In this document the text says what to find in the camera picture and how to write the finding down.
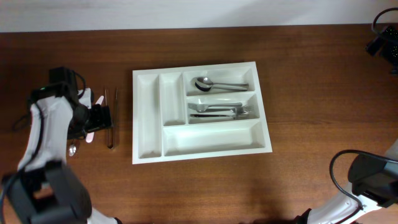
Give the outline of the long metal tongs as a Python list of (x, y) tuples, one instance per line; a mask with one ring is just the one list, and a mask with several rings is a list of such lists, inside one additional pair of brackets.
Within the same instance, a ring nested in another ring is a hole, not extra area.
[(113, 110), (109, 112), (109, 121), (111, 123), (106, 131), (106, 145), (107, 148), (110, 150), (116, 148), (116, 134), (118, 126), (118, 109), (119, 109), (118, 88), (115, 88), (114, 98), (112, 102), (113, 102)]

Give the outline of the metal fork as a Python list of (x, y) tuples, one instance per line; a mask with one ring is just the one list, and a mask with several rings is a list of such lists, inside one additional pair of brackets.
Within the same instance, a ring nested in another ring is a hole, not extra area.
[(253, 109), (254, 109), (253, 106), (241, 106), (241, 107), (233, 107), (233, 108), (207, 109), (204, 111), (198, 111), (198, 113), (212, 113), (212, 112), (229, 111), (232, 113), (243, 114), (243, 113), (251, 112)]
[(227, 114), (190, 114), (191, 118), (231, 118), (231, 119), (243, 119), (243, 118), (250, 118), (250, 114), (234, 114), (234, 115), (227, 115)]
[(191, 110), (195, 110), (197, 112), (204, 112), (209, 108), (216, 107), (238, 107), (242, 106), (242, 103), (221, 103), (221, 104), (196, 104), (196, 103), (187, 103), (188, 108)]

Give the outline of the large metal spoon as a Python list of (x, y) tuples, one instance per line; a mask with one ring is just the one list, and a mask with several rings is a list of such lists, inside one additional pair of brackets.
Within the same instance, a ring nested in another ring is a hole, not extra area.
[(201, 83), (201, 84), (205, 84), (205, 85), (209, 85), (209, 86), (213, 86), (213, 85), (228, 85), (228, 86), (238, 86), (238, 87), (245, 87), (247, 88), (249, 86), (248, 83), (215, 83), (213, 81), (210, 80), (210, 78), (208, 77), (197, 77), (196, 81)]
[(199, 84), (198, 82), (195, 82), (195, 86), (201, 90), (201, 91), (211, 91), (213, 89), (216, 90), (228, 90), (228, 91), (248, 91), (247, 86), (209, 86), (209, 85), (204, 85), (204, 84)]

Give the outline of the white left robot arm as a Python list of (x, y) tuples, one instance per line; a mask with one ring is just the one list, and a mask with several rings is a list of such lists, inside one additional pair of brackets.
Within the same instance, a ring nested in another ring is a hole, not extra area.
[(30, 135), (13, 174), (2, 178), (1, 200), (8, 200), (21, 223), (120, 223), (93, 208), (89, 192), (67, 166), (67, 141), (113, 126), (108, 106), (93, 103), (81, 76), (65, 67), (49, 71), (49, 84), (29, 99)]

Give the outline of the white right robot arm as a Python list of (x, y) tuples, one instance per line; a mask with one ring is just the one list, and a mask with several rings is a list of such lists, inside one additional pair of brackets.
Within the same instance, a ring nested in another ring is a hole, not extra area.
[[(355, 154), (348, 170), (348, 184), (342, 187), (333, 168), (337, 158)], [(397, 203), (397, 142), (383, 156), (347, 149), (335, 154), (329, 165), (331, 180), (339, 193), (321, 207), (309, 208), (294, 219), (301, 224), (356, 223), (369, 212)]]

